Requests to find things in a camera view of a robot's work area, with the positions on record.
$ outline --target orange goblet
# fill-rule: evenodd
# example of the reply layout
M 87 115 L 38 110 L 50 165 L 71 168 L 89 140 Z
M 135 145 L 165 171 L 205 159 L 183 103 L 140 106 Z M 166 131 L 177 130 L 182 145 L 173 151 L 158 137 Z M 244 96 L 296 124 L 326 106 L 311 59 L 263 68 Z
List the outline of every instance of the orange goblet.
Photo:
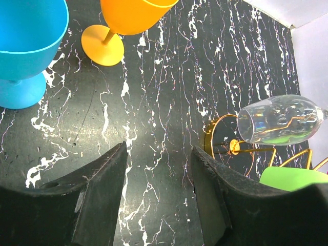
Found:
M 124 55 L 117 34 L 135 35 L 151 28 L 179 0 L 100 0 L 102 14 L 110 27 L 89 26 L 81 43 L 87 56 L 103 66 L 119 63 Z

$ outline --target green object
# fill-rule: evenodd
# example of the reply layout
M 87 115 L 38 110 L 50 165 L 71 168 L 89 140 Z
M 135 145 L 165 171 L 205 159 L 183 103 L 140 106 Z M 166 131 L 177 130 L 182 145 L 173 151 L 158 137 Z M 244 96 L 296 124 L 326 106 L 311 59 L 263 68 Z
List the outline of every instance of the green object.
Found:
M 298 136 L 293 136 L 294 139 L 298 139 L 298 138 L 304 138 L 306 137 L 306 134 L 299 134 Z M 273 139 L 268 139 L 268 140 L 263 140 L 263 143 L 266 145 L 281 145 L 281 144 L 286 144 L 287 142 L 291 142 L 294 141 L 293 139 L 291 139 L 290 136 L 283 136 L 283 137 L 277 137 L 277 138 L 273 138 Z
M 260 183 L 285 191 L 294 191 L 313 183 L 328 183 L 328 175 L 302 168 L 268 167 Z

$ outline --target blue goblet base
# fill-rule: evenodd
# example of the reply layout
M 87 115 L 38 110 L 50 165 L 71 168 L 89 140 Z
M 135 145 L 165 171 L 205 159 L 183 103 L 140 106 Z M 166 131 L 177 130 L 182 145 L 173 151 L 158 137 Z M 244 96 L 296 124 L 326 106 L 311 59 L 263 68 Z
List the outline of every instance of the blue goblet base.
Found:
M 0 107 L 24 109 L 38 103 L 46 91 L 42 73 L 22 80 L 0 79 Z

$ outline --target orange goblet stem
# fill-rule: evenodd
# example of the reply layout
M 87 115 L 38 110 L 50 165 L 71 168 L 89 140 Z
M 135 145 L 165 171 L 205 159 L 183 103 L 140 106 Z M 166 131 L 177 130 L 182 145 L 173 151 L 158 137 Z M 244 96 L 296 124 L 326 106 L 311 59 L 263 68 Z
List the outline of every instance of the orange goblet stem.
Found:
M 111 30 L 109 30 L 109 32 L 107 33 L 107 36 L 106 36 L 105 40 L 102 41 L 102 43 L 104 45 L 107 45 L 114 35 L 115 35 L 115 33 L 111 32 Z

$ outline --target orange goblet base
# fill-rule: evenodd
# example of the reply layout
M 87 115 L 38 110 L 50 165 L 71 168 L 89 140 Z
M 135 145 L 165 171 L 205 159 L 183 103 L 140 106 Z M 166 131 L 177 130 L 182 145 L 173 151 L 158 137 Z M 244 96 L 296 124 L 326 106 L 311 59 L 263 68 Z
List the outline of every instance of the orange goblet base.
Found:
M 114 33 L 111 35 L 106 26 L 89 26 L 82 34 L 81 43 L 88 58 L 102 66 L 116 65 L 124 55 L 121 38 Z

